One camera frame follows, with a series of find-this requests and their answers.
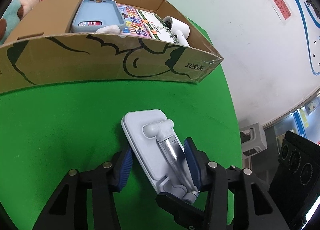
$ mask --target blue stripe on wall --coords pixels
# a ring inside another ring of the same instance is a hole
[[[296,122],[299,135],[301,135],[304,138],[307,138],[306,131],[304,130],[304,126],[303,126],[303,123],[302,123],[302,120],[301,120],[301,117],[300,117],[299,113],[298,112],[294,112],[293,113],[293,117],[294,117],[294,120]]]

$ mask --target green table surface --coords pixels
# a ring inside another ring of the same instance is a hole
[[[127,141],[121,118],[127,112],[148,109],[162,110],[174,121],[180,140],[192,137],[211,160],[226,168],[242,166],[239,127],[221,66],[198,84],[118,80],[3,94],[0,201],[17,228],[32,229],[68,170],[94,169],[122,150]],[[127,186],[114,197],[123,230],[183,229],[156,205],[156,192],[136,159]],[[205,199],[206,193],[201,193],[195,206],[204,209]],[[229,221],[232,217],[229,195]]]

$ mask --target blue gripper pad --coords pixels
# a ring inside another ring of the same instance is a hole
[[[132,168],[132,150],[128,148],[126,154],[124,155],[120,170],[119,170],[119,180],[118,184],[115,186],[117,192],[120,192],[128,182],[129,174]]]
[[[190,174],[192,177],[192,181],[193,184],[200,189],[201,188],[201,169],[199,166],[199,162],[196,158],[196,155],[193,151],[194,148],[192,148],[193,146],[195,146],[192,138],[187,138],[184,140],[184,144],[183,144],[183,149],[184,149],[184,155],[186,157],[187,163],[188,163],[188,167],[190,170]]]

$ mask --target white tissue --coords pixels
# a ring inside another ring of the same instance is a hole
[[[120,29],[117,25],[108,25],[106,27],[99,28],[96,33],[120,34]]]

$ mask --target white plastic base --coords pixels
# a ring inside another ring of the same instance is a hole
[[[192,194],[187,193],[186,187],[181,185],[163,155],[156,137],[147,138],[143,133],[143,127],[145,125],[166,119],[166,115],[158,109],[137,111],[127,113],[122,118],[121,125],[132,150],[155,191],[158,194],[160,192],[169,192],[177,198],[193,203],[198,196],[198,192]],[[183,150],[183,146],[176,133],[174,133],[174,136]],[[183,167],[191,179],[186,160],[183,163]]]

